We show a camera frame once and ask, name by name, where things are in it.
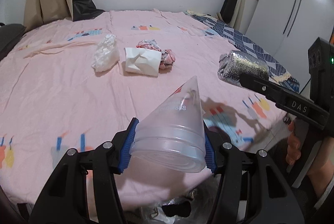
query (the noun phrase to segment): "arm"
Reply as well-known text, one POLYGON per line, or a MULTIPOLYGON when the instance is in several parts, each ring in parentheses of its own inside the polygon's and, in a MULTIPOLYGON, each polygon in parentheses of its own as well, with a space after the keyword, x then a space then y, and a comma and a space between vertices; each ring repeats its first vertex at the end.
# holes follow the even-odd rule
MULTIPOLYGON (((291 135, 288 138, 288 154, 286 161, 293 165, 300 158, 300 140, 294 135, 295 125, 292 121, 288 126, 291 135)), ((313 185, 314 191, 319 199, 325 192, 327 186, 334 176, 334 165, 329 156, 334 148, 334 138, 326 137, 321 145, 318 155, 307 172, 308 177, 313 185)))

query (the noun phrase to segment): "crumpled white tissue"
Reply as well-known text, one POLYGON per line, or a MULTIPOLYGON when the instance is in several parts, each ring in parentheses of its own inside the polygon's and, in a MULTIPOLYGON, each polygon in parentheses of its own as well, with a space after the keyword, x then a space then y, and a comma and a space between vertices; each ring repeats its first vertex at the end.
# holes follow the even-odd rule
POLYGON ((96 72, 109 70, 120 59, 120 53, 116 45, 116 36, 106 35, 106 37, 97 44, 93 64, 91 65, 96 72))
POLYGON ((158 76, 161 52, 144 48, 125 48, 125 71, 158 76))

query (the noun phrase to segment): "silver insulated pouch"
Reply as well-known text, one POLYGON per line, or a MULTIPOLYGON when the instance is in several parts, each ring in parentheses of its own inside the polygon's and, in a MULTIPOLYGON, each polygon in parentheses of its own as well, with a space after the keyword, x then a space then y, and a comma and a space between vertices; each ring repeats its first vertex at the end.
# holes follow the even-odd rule
POLYGON ((268 65, 242 51, 230 51, 219 58, 218 78, 235 86, 240 85, 240 75, 247 73, 263 80, 269 80, 268 65))

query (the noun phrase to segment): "white wardrobe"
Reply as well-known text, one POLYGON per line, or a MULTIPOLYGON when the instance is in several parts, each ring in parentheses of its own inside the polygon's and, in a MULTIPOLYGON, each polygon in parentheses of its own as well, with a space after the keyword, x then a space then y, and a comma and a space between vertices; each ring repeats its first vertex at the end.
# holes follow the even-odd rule
POLYGON ((259 0, 246 36, 270 53, 300 82, 310 79, 307 50, 321 37, 329 41, 334 0, 259 0))

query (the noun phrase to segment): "crumpled paper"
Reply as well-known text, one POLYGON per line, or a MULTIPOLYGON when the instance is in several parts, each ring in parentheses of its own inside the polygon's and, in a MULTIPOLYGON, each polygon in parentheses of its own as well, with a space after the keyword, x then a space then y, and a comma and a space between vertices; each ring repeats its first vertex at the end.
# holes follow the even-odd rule
POLYGON ((125 48, 125 71, 158 76, 161 52, 144 48, 125 48))
POLYGON ((109 70, 120 59, 120 53, 116 45, 116 36, 106 35, 106 37, 97 44, 94 55, 94 61, 91 65, 96 72, 109 70))
POLYGON ((163 50, 159 47, 157 42, 152 39, 152 40, 142 40, 140 41, 137 46, 137 48, 145 48, 145 49, 150 49, 150 50, 156 50, 161 52, 161 62, 160 62, 160 69, 167 69, 171 68, 173 63, 175 62, 175 55, 173 54, 172 50, 167 49, 163 50))

